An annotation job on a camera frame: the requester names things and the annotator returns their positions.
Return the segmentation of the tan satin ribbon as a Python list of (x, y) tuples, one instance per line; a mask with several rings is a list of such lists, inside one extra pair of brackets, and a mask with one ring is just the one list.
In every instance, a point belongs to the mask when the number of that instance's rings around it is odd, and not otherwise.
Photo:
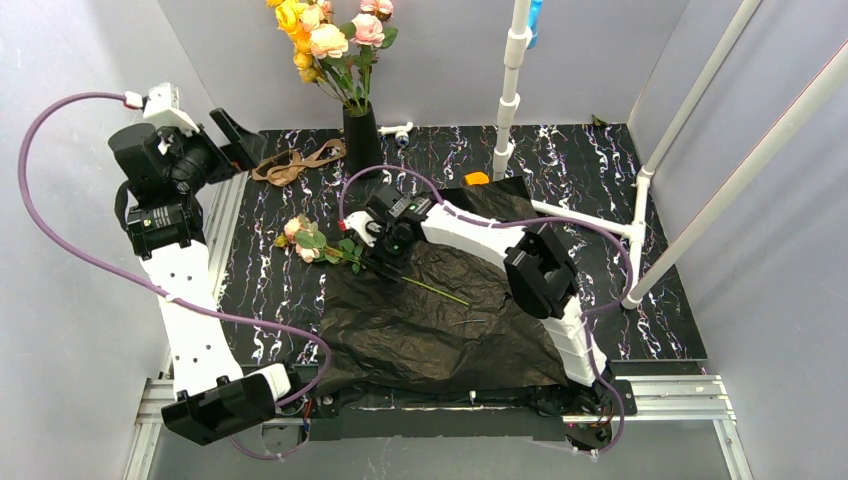
[(286, 187), (306, 170), (322, 168), (344, 158), (346, 154), (341, 139), (330, 139), (307, 156), (289, 149), (262, 160), (258, 167), (251, 170), (251, 179), (275, 187)]

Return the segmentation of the dark pink rose stem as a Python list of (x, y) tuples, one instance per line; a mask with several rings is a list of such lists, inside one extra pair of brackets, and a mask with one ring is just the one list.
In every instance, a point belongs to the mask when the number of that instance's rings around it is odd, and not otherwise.
[(359, 13), (353, 18), (353, 44), (358, 52), (353, 57), (358, 84), (354, 90), (356, 112), (364, 114), (368, 108), (371, 90), (371, 75), (377, 62), (377, 53), (388, 49), (398, 35), (395, 27), (386, 27), (394, 15), (394, 4), (390, 0), (365, 0), (360, 2)]

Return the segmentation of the peach rose stem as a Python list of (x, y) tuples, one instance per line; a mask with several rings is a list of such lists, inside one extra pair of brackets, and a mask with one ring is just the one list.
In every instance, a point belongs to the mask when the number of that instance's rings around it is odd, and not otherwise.
[(360, 115), (366, 107), (364, 89), (354, 78), (353, 57), (348, 54), (350, 42), (331, 16), (329, 1), (307, 1), (299, 14), (304, 34), (303, 49), (298, 49), (304, 64), (298, 67), (299, 75), (303, 83), (315, 84), (339, 100), (349, 115)]

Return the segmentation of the yellow rose stem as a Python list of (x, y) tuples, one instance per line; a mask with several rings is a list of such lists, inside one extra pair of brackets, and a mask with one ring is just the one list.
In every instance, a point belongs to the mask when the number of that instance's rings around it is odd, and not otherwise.
[[(278, 29), (284, 32), (289, 38), (289, 40), (292, 42), (292, 61), (297, 71), (299, 66), (304, 67), (304, 64), (302, 63), (302, 58), (298, 54), (298, 49), (303, 49), (303, 46), (301, 45), (301, 38), (304, 37), (303, 30), (299, 26), (299, 14), (304, 10), (306, 2), (307, 1), (296, 0), (277, 0), (266, 2), (266, 6), (269, 9), (272, 9), (275, 13)], [(331, 21), (334, 23), (334, 10), (331, 2), (330, 5), (332, 7)]]

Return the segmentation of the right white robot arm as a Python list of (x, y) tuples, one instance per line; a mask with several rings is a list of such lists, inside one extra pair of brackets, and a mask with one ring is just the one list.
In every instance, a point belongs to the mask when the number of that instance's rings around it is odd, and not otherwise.
[(409, 196), (384, 186), (340, 223), (363, 246), (365, 267), (392, 281), (401, 279), (419, 243), (451, 247), (500, 268), (512, 299), (546, 329), (567, 379), (598, 385), (607, 357), (586, 329), (578, 272), (552, 221), (503, 223), (436, 195)]

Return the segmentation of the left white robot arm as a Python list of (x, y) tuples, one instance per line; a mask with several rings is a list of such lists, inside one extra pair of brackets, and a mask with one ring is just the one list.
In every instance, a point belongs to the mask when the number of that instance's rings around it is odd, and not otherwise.
[(245, 374), (226, 342), (221, 322), (208, 312), (215, 301), (203, 279), (209, 249), (203, 210), (196, 198), (208, 184), (258, 167), (264, 137), (235, 122), (223, 109), (211, 118), (228, 142), (218, 146), (202, 125), (173, 106), (147, 104), (139, 123), (108, 145), (126, 175), (115, 213), (159, 301), (173, 361), (175, 400), (161, 410), (165, 426), (207, 445), (272, 419), (276, 402), (291, 389), (285, 366)]

